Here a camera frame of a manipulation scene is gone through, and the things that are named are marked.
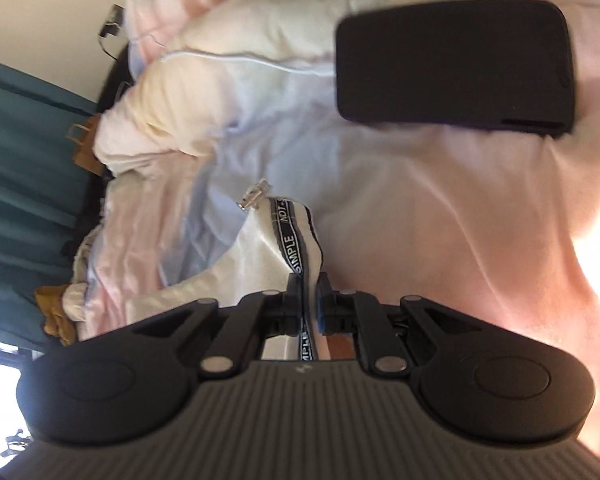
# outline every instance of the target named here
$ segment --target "yellow fabric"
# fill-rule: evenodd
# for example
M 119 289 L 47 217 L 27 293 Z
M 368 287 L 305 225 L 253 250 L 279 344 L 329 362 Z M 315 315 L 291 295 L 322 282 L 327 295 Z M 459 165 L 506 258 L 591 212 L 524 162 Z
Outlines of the yellow fabric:
M 41 286 L 34 292 L 36 303 L 45 316 L 45 333 L 59 337 L 64 346 L 76 342 L 75 326 L 62 309 L 62 295 L 68 285 Z

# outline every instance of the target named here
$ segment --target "bed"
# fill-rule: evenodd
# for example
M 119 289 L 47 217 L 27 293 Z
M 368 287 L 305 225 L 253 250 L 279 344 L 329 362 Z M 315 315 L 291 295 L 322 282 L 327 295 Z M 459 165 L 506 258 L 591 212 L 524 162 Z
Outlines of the bed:
M 370 128 L 338 115 L 332 78 L 168 56 L 328 64 L 343 16 L 424 1 L 127 0 L 137 81 L 100 123 L 96 154 L 117 178 L 75 316 L 95 336 L 159 312 L 164 290 L 232 247 L 235 203 L 266 178 L 311 210 L 335 288 L 419 294 L 580 359 L 596 383 L 580 439 L 600 456 L 600 0 L 551 0 L 577 84 L 559 140 Z

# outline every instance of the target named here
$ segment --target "ribbed gray panel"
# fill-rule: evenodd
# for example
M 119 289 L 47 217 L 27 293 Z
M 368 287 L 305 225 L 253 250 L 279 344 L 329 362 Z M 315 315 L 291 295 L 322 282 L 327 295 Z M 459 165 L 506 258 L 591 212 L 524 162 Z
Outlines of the ribbed gray panel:
M 254 362 L 238 378 L 205 383 L 177 420 L 151 436 L 102 449 L 37 442 L 2 474 L 7 480 L 600 478 L 600 461 L 574 439 L 536 449 L 483 446 L 437 425 L 403 383 L 368 377 L 356 362 L 311 367 Z

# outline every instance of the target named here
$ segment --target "curtain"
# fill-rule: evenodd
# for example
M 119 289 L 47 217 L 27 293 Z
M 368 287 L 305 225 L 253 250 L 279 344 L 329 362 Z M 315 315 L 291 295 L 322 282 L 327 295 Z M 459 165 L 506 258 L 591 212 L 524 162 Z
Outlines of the curtain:
M 86 171 L 65 135 L 95 104 L 0 65 L 0 341 L 45 351 L 33 291 L 71 278 L 60 255 L 80 211 Z

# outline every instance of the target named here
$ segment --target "white wall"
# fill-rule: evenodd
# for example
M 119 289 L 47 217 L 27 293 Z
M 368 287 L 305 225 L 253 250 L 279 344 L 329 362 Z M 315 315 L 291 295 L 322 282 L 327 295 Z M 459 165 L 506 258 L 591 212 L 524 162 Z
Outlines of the white wall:
M 95 101 L 112 63 L 97 34 L 110 6 L 123 3 L 0 0 L 0 63 Z

